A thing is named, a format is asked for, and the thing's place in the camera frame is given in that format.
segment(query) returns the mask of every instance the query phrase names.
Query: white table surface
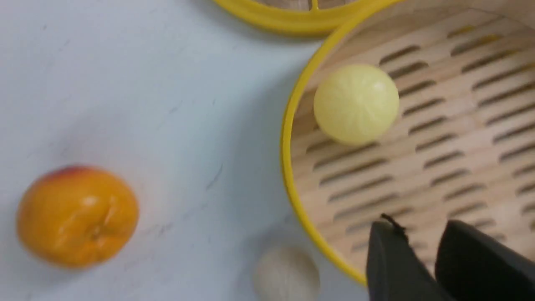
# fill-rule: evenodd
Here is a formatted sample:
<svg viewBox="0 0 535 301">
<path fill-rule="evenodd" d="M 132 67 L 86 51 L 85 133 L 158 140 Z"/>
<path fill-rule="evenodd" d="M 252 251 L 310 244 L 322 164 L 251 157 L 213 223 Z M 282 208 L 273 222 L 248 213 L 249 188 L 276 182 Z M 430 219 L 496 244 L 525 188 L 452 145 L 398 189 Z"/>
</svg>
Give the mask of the white table surface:
<svg viewBox="0 0 535 301">
<path fill-rule="evenodd" d="M 306 239 L 287 201 L 279 131 L 320 41 L 279 37 L 209 0 L 1 1 L 0 301 L 256 300 L 266 247 L 300 244 L 320 300 L 367 300 Z M 83 273 L 18 244 L 18 199 L 69 163 L 123 176 L 135 236 Z"/>
</svg>

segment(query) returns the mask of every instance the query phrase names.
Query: toy orange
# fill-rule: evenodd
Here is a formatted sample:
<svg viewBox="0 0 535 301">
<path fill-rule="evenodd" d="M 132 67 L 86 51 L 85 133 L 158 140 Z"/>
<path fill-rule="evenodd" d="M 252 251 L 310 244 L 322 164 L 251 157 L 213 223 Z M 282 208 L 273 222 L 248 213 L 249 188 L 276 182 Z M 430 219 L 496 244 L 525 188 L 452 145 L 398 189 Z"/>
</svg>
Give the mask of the toy orange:
<svg viewBox="0 0 535 301">
<path fill-rule="evenodd" d="M 22 197 L 17 231 L 35 255 L 86 268 L 116 255 L 139 217 L 128 186 L 102 169 L 70 166 L 37 179 Z"/>
</svg>

